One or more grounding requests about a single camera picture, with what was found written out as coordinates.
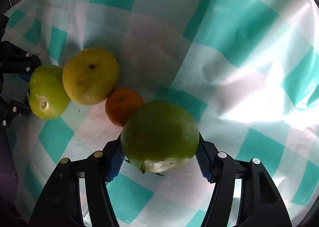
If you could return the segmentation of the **yellow pear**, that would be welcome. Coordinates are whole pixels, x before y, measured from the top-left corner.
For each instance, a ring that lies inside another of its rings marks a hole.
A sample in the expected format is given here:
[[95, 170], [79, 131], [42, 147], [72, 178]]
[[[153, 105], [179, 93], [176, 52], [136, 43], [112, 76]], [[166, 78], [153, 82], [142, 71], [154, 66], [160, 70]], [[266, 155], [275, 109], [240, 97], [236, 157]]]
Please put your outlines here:
[[116, 89], [119, 80], [119, 63], [103, 48], [81, 50], [64, 65], [62, 74], [68, 97], [85, 106], [104, 101]]

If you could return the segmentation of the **green apple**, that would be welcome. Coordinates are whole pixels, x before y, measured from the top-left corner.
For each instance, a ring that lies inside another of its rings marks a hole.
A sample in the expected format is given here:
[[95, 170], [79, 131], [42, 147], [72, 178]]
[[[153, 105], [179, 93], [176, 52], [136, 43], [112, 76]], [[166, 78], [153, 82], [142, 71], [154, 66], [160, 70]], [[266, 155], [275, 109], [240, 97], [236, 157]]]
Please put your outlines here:
[[167, 101], [151, 101], [128, 119], [121, 146], [138, 170], [159, 174], [188, 163], [199, 139], [197, 122], [184, 108]]
[[69, 97], [62, 73], [63, 69], [55, 65], [41, 65], [33, 72], [29, 82], [29, 105], [39, 119], [55, 119], [67, 109]]

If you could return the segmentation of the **teal checkered tablecloth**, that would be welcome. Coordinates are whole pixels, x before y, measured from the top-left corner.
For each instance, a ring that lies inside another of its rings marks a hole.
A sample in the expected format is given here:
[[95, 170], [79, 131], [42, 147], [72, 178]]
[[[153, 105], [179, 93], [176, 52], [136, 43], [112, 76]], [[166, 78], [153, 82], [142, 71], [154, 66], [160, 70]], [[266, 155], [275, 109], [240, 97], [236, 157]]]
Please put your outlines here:
[[[318, 196], [318, 7], [313, 0], [22, 0], [4, 39], [63, 67], [101, 47], [120, 86], [144, 102], [187, 110], [206, 141], [235, 159], [258, 158], [292, 226]], [[18, 117], [7, 135], [28, 221], [59, 160], [85, 159], [122, 130], [105, 101], [70, 102], [53, 120]], [[200, 226], [214, 184], [196, 159], [158, 176], [124, 162], [107, 184], [120, 226]]]

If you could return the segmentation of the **small orange tangerine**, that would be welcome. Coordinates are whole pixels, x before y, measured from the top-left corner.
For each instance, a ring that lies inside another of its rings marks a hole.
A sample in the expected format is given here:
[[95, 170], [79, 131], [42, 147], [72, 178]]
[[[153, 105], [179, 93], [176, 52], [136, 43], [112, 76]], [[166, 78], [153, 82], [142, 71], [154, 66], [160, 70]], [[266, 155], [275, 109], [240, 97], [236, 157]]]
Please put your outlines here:
[[105, 113], [116, 126], [124, 126], [135, 110], [142, 107], [144, 100], [130, 88], [118, 88], [107, 98]]

